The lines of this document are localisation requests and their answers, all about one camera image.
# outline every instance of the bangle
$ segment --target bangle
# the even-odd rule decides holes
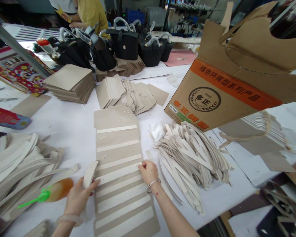
[[[151,191],[149,191],[149,189],[150,189],[151,185],[153,185],[157,181],[159,181],[161,183],[161,179],[159,179],[159,178],[157,178],[156,180],[152,181],[152,183],[147,188],[147,193],[149,193],[149,194],[152,193]]]
[[[75,227],[81,226],[83,223],[83,219],[79,216],[76,215],[63,215],[58,217],[57,219],[57,225],[59,224],[59,222],[61,221],[70,221],[70,222],[75,222]]]

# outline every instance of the yellow shirt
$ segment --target yellow shirt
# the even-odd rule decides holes
[[[94,27],[97,35],[104,29],[109,28],[108,20],[100,0],[78,0],[78,13],[81,21],[87,26]],[[102,34],[102,37],[110,39],[110,35]]]

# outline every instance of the orange label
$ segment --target orange label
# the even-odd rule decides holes
[[[283,102],[277,98],[274,98],[199,59],[195,59],[190,70],[223,92],[256,110],[260,111],[283,104]]]

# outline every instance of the green nozzle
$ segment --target green nozzle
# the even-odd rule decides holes
[[[19,208],[25,207],[25,206],[27,206],[29,204],[35,203],[35,202],[44,202],[44,201],[46,201],[49,198],[49,196],[50,196],[50,191],[49,190],[46,190],[45,191],[45,189],[49,189],[50,187],[51,186],[49,186],[47,188],[44,188],[42,190],[41,194],[38,196],[38,198],[33,199],[33,200],[31,200],[31,201],[29,201],[27,203],[24,203],[24,204],[18,206],[17,208],[19,209]]]

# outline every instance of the orange glue bottle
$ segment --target orange glue bottle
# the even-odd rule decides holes
[[[68,196],[70,189],[73,187],[73,180],[65,178],[53,185],[44,188],[38,198],[24,203],[17,208],[22,208],[35,202],[55,202]]]

